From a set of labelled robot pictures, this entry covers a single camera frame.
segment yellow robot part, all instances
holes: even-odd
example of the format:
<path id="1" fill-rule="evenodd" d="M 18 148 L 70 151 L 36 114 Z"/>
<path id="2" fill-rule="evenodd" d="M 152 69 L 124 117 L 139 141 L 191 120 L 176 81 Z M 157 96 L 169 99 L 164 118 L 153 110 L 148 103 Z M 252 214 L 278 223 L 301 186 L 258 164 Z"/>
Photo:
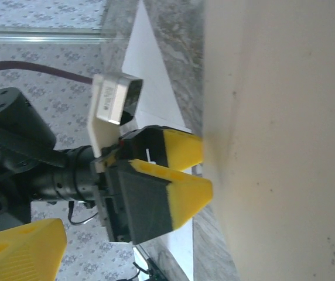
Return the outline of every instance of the yellow robot part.
<path id="1" fill-rule="evenodd" d="M 164 129 L 163 138 L 169 168 L 183 171 L 203 161 L 201 138 L 174 129 Z"/>
<path id="2" fill-rule="evenodd" d="M 178 229 L 213 198 L 212 183 L 191 174 L 134 159 L 131 166 L 140 173 L 169 181 L 166 186 L 173 229 Z"/>
<path id="3" fill-rule="evenodd" d="M 0 232 L 0 281 L 52 281 L 64 250 L 60 219 L 46 219 Z"/>

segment beige surface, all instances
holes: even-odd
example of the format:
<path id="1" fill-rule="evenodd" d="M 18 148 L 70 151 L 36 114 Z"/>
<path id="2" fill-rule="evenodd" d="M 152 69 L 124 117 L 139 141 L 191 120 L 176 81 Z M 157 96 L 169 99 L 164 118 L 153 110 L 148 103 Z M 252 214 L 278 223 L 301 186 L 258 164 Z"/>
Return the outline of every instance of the beige surface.
<path id="1" fill-rule="evenodd" d="M 335 1 L 207 1 L 204 59 L 204 177 L 241 279 L 335 280 Z"/>

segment gray patterned floor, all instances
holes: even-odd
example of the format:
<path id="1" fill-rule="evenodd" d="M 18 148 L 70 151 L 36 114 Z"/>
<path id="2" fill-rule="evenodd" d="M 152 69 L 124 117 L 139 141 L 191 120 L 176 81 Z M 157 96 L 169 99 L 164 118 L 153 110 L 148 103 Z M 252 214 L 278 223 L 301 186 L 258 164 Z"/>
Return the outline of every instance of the gray patterned floor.
<path id="1" fill-rule="evenodd" d="M 102 72 L 100 47 L 96 45 L 0 45 L 0 60 L 23 60 L 48 64 L 85 76 Z M 86 122 L 90 86 L 31 71 L 0 71 L 0 88 L 18 87 L 31 100 L 57 136 L 56 148 L 88 145 Z M 59 217 L 67 234 L 67 248 L 57 280 L 109 280 L 129 278 L 136 273 L 130 244 L 109 244 L 105 229 L 94 219 L 73 227 L 67 221 L 67 203 L 33 203 L 33 220 Z M 96 210 L 78 205 L 76 220 Z"/>
<path id="2" fill-rule="evenodd" d="M 0 26 L 100 28 L 105 0 L 0 1 Z"/>

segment black cable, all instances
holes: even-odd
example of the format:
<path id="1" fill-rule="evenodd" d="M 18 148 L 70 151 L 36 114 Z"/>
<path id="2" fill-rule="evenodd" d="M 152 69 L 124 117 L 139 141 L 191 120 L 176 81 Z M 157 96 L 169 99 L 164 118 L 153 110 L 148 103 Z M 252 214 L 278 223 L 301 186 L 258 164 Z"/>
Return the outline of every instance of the black cable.
<path id="1" fill-rule="evenodd" d="M 128 279 L 127 281 L 133 281 L 136 277 L 139 276 L 139 274 L 140 274 L 140 270 L 138 271 L 138 273 L 134 277 Z"/>
<path id="2" fill-rule="evenodd" d="M 149 272 L 148 272 L 147 270 L 141 268 L 136 262 L 133 262 L 132 264 L 133 264 L 137 269 L 139 269 L 141 272 L 143 272 L 143 273 L 149 275 Z"/>
<path id="3" fill-rule="evenodd" d="M 7 69 L 22 69 L 22 70 L 31 70 L 42 72 L 62 78 L 66 78 L 69 80 L 74 80 L 77 82 L 85 83 L 85 84 L 92 84 L 92 78 L 78 75 L 72 72 L 64 71 L 61 69 L 57 69 L 54 67 L 43 66 L 37 63 L 27 63 L 25 61 L 17 61 L 17 60 L 2 60 L 0 61 L 0 71 L 7 70 Z"/>
<path id="4" fill-rule="evenodd" d="M 87 222 L 89 222 L 90 220 L 92 220 L 98 213 L 90 216 L 89 218 L 87 218 L 84 221 L 79 221 L 79 222 L 74 222 L 72 221 L 72 217 L 73 217 L 73 212 L 74 212 L 74 201 L 69 201 L 69 214 L 67 215 L 67 219 L 69 220 L 71 225 L 83 225 L 86 224 Z"/>

